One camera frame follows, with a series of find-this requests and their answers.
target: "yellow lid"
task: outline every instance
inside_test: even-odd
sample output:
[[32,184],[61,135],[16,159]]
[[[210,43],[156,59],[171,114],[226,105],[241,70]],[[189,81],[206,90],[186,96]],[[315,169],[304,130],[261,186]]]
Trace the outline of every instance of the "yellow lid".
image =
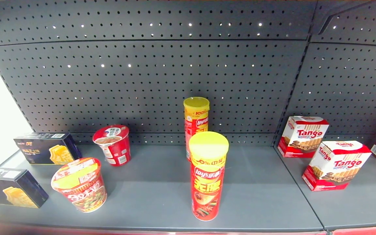
[[228,140],[217,132],[199,132],[189,140],[189,149],[193,157],[215,159],[227,154]]
[[190,97],[184,100],[184,107],[189,109],[210,110],[210,102],[203,97]]

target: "cup lid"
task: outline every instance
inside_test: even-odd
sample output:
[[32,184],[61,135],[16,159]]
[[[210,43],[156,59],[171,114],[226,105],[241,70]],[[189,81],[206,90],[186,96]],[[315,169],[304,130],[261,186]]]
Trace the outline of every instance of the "cup lid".
[[111,145],[128,136],[130,130],[125,125],[109,125],[99,129],[92,141],[101,146]]
[[76,190],[100,174],[101,163],[95,158],[82,158],[62,166],[53,175],[51,186],[55,190]]

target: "red noodle cup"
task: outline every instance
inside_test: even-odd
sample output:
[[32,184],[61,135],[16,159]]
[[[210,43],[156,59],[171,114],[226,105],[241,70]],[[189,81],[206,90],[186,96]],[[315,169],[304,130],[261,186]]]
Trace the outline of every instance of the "red noodle cup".
[[95,158],[64,165],[52,177],[51,186],[83,213],[96,211],[107,199],[101,164]]
[[129,132],[124,125],[110,125],[98,130],[92,141],[100,146],[107,162],[121,166],[131,159]]

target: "lay's chips can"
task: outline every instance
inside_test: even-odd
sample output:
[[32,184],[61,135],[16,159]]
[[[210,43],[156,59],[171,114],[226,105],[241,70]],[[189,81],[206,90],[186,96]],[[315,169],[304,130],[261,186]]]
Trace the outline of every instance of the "lay's chips can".
[[191,97],[184,100],[184,108],[186,157],[190,160],[189,140],[196,133],[209,129],[210,102],[203,97]]
[[228,140],[216,132],[201,132],[191,138],[189,148],[192,212],[197,219],[210,221],[220,206]]

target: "wafer image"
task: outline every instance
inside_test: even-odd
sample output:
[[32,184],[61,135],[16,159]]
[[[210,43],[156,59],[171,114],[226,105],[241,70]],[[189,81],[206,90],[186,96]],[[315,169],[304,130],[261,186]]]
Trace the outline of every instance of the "wafer image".
[[286,137],[286,136],[284,136],[284,141],[285,141],[285,144],[288,145],[290,143],[291,139],[288,138],[288,137]]
[[74,159],[72,155],[69,153],[69,150],[66,146],[63,145],[56,145],[49,149],[50,151],[50,159],[54,164],[57,165],[65,165],[69,162],[73,162]]
[[293,141],[290,146],[294,147],[296,149],[300,149],[303,152],[312,152],[315,149],[318,148],[318,146],[321,143],[322,138],[314,139],[314,140],[308,140],[304,142],[299,142],[299,141]]
[[38,208],[22,189],[8,187],[3,189],[3,192],[7,196],[7,201],[14,206]]
[[359,169],[361,168],[354,168],[351,170],[342,171],[342,172],[338,172],[335,174],[327,173],[325,176],[322,177],[322,179],[332,181],[335,184],[347,183],[349,180],[355,177]]
[[316,167],[316,166],[312,166],[311,168],[313,168],[313,171],[314,171],[314,174],[320,178],[322,175],[323,175],[323,172],[320,170],[320,168]]

